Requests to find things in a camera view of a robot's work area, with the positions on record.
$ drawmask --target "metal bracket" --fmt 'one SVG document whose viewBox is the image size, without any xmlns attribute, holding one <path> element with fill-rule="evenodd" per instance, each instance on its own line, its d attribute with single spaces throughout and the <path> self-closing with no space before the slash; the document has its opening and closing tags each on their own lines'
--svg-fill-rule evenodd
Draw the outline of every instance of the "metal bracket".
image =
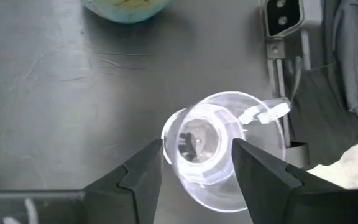
<svg viewBox="0 0 358 224">
<path fill-rule="evenodd" d="M 285 160 L 297 168 L 309 165 L 308 145 L 298 142 L 291 142 L 291 147 L 287 148 Z"/>
<path fill-rule="evenodd" d="M 266 41 L 268 59 L 285 59 L 284 40 Z"/>
</svg>

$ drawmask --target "clear plastic cup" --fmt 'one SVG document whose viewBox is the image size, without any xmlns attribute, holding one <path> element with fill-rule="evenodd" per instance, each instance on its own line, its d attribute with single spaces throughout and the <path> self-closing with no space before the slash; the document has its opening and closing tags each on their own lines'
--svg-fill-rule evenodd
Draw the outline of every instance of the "clear plastic cup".
<svg viewBox="0 0 358 224">
<path fill-rule="evenodd" d="M 247 209 L 231 159 L 234 138 L 285 159 L 278 118 L 291 104 L 286 98 L 260 101 L 240 92 L 211 95 L 173 114 L 162 131 L 164 156 L 186 191 L 218 212 Z"/>
</svg>

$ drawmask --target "blue and yellow ball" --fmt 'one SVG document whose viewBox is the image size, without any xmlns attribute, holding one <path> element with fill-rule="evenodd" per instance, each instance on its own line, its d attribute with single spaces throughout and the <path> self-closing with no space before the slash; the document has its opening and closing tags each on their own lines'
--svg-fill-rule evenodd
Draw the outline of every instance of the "blue and yellow ball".
<svg viewBox="0 0 358 224">
<path fill-rule="evenodd" d="M 83 5 L 110 21 L 131 24 L 161 11 L 171 0 L 81 0 Z"/>
</svg>

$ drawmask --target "cup handle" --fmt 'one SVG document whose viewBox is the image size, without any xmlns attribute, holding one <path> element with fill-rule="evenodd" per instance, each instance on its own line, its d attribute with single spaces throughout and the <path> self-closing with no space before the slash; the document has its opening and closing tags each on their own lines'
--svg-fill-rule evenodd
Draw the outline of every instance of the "cup handle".
<svg viewBox="0 0 358 224">
<path fill-rule="evenodd" d="M 259 121 L 261 124 L 269 124 L 272 121 L 287 115 L 291 111 L 291 101 L 286 98 L 277 98 L 263 101 L 264 105 L 252 106 L 246 109 L 239 117 L 242 124 Z"/>
</svg>

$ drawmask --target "gray tabletop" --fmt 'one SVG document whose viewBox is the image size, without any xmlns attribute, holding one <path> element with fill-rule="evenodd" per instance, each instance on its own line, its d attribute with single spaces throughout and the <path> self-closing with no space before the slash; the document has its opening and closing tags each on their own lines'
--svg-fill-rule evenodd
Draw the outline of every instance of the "gray tabletop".
<svg viewBox="0 0 358 224">
<path fill-rule="evenodd" d="M 272 97 L 258 0 L 174 1 L 134 25 L 79 0 L 0 0 L 0 189 L 81 188 L 219 91 Z M 251 223 L 194 202 L 165 164 L 156 223 Z"/>
</svg>

